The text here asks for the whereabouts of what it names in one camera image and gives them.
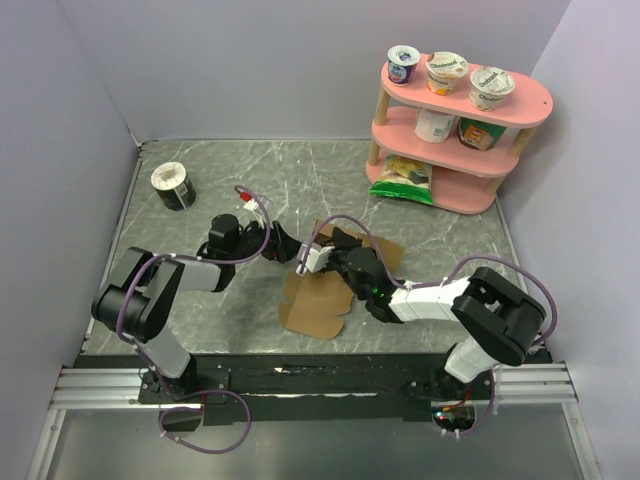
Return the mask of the brown cardboard box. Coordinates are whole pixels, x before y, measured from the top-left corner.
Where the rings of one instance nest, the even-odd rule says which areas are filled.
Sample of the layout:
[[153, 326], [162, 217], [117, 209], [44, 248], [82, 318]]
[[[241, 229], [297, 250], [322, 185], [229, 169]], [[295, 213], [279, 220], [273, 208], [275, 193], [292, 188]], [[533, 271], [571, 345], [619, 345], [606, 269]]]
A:
[[[323, 226], [314, 243], [322, 246], [334, 227], [337, 226], [331, 223]], [[322, 340], [332, 339], [341, 332], [344, 316], [351, 311], [355, 299], [363, 302], [365, 309], [379, 321], [399, 321], [389, 306], [396, 286], [388, 275], [398, 271], [404, 248], [382, 237], [369, 239], [364, 233], [342, 230], [360, 238], [370, 250], [348, 256], [346, 275], [289, 273], [282, 290], [284, 301], [279, 306], [279, 320], [285, 329]]]

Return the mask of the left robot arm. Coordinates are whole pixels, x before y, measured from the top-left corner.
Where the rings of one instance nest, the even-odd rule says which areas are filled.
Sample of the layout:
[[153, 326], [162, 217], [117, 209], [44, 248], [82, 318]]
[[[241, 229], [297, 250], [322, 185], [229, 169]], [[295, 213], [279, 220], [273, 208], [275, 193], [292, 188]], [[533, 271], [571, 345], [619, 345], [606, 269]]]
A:
[[176, 295], [222, 292], [246, 259], [260, 255], [284, 264], [300, 247], [277, 221], [253, 220], [242, 226], [236, 216], [220, 214], [193, 259], [129, 248], [96, 293], [91, 315], [135, 348], [167, 395], [185, 402], [196, 394], [199, 381], [197, 359], [168, 326]]

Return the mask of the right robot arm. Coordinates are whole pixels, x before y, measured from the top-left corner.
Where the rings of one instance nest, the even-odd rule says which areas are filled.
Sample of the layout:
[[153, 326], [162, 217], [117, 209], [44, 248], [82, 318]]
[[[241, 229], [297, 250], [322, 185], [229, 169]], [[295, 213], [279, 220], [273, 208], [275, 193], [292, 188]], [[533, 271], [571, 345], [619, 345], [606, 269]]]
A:
[[498, 365], [520, 366], [546, 319], [545, 308], [489, 267], [437, 284], [393, 278], [375, 247], [335, 227], [328, 239], [304, 247], [301, 264], [313, 273], [338, 273], [365, 309], [383, 323], [456, 321], [468, 337], [447, 351], [420, 383], [430, 399], [454, 400]]

